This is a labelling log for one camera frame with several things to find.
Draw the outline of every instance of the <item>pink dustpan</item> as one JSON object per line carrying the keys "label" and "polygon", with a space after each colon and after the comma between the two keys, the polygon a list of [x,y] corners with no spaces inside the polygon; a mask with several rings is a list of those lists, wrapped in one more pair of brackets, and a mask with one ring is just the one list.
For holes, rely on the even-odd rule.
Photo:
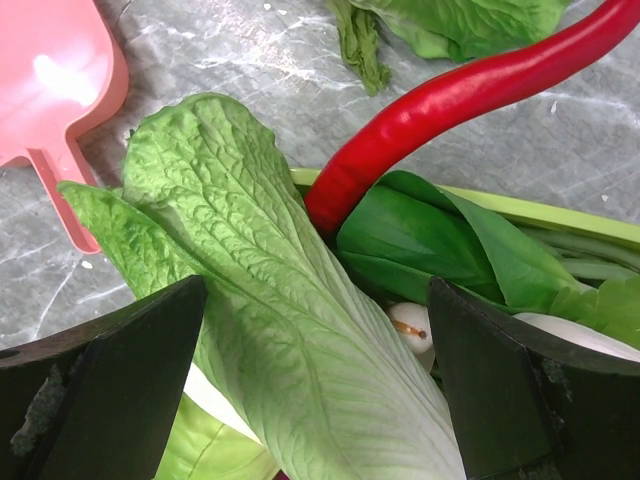
{"label": "pink dustpan", "polygon": [[72,243],[98,253],[56,186],[96,183],[76,140],[122,106],[122,51],[92,0],[2,1],[0,45],[0,168],[33,165]]}

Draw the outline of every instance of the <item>marble countertop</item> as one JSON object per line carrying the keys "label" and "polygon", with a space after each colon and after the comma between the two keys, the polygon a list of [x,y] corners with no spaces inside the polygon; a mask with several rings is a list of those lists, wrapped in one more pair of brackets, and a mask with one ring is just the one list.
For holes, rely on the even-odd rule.
{"label": "marble countertop", "polygon": [[[578,0],[563,24],[593,10]],[[119,114],[81,139],[101,181],[118,181],[125,138],[146,115],[201,91],[236,97],[278,136],[291,165],[321,167],[373,115],[452,68],[391,34],[394,72],[368,97],[342,64],[324,0],[99,0],[130,68]],[[438,183],[640,223],[640,29],[596,65],[437,138],[402,164]],[[74,250],[31,169],[0,171],[0,349],[132,301],[102,255]]]}

